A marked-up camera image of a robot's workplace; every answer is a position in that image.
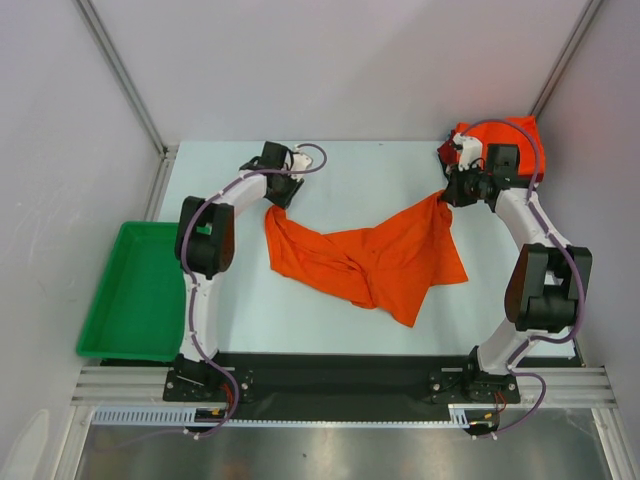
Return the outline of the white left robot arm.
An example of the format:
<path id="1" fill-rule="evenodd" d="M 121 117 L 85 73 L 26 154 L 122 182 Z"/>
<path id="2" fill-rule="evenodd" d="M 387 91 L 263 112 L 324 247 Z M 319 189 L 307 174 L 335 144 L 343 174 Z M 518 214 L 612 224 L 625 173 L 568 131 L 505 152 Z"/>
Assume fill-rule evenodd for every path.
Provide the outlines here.
<path id="1" fill-rule="evenodd" d="M 235 253 L 235 223 L 249 206 L 263 198 L 287 207 L 313 161 L 293 155 L 292 167 L 243 166 L 229 185 L 210 199 L 183 201 L 175 254 L 186 289 L 184 338 L 179 354 L 200 362 L 218 352 L 217 313 L 222 280 Z"/>

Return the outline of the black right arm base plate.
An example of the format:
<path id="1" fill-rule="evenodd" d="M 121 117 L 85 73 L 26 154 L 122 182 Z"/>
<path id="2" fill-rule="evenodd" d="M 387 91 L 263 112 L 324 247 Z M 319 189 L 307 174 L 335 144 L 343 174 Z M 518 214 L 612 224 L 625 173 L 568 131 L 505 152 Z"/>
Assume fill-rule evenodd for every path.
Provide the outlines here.
<path id="1" fill-rule="evenodd" d="M 513 375 L 486 373 L 470 359 L 432 371 L 427 385 L 434 404 L 517 404 L 521 400 Z"/>

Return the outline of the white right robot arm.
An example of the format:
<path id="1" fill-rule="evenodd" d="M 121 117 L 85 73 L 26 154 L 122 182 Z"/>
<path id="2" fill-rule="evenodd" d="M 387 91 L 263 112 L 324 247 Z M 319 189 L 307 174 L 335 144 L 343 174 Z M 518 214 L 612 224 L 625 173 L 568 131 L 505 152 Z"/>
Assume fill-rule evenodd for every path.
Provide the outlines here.
<path id="1" fill-rule="evenodd" d="M 510 373 L 536 344 L 574 340 L 584 318 L 593 258 L 589 249 L 561 235 L 544 212 L 535 191 L 539 153 L 527 173 L 517 145 L 483 145 L 456 134 L 439 147 L 438 158 L 448 180 L 442 200 L 453 207 L 486 203 L 519 249 L 504 295 L 505 318 L 476 348 L 478 366 L 461 376 L 463 393 L 484 401 L 497 389 L 495 375 Z"/>

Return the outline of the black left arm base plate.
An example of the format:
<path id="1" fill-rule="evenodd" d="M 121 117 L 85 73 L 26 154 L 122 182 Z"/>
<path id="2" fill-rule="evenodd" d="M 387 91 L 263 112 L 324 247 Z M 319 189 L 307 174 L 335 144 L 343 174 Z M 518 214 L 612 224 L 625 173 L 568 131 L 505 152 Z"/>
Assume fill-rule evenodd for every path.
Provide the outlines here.
<path id="1" fill-rule="evenodd" d="M 185 359 L 179 354 L 169 367 L 162 399 L 166 402 L 205 403 L 221 402 L 225 398 L 240 403 L 255 400 L 253 372 L 248 369 L 223 366 L 236 381 L 235 394 L 231 380 L 203 360 Z"/>

